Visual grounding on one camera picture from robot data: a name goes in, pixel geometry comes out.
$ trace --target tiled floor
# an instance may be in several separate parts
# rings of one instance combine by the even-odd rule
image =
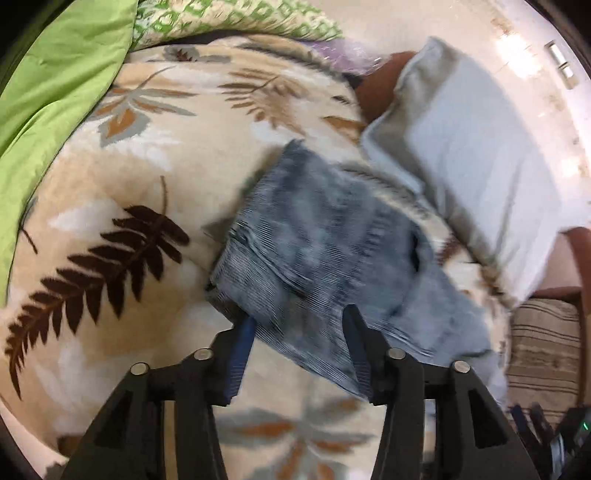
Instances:
[[[591,220],[591,80],[554,27],[525,0],[316,0],[345,35],[372,51],[419,50],[440,37],[477,59],[505,89],[552,168],[565,201],[564,227]],[[562,47],[580,84],[564,87],[544,45]]]

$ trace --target brown striped fabric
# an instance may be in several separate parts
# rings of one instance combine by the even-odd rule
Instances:
[[[580,317],[560,300],[528,300],[511,320],[509,405],[539,403],[553,426],[577,404],[580,385]]]

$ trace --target blue denim fabric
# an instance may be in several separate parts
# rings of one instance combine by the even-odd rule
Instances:
[[[494,365],[482,310],[452,286],[420,228],[297,141],[236,217],[208,299],[230,320],[253,316],[260,339],[355,394],[341,327],[350,303],[419,361]],[[477,370],[485,382],[493,374]]]

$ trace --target green patterned fabric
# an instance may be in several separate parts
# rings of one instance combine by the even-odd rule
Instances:
[[[335,21],[296,0],[144,0],[131,50],[213,30],[241,30],[301,40],[342,36]]]

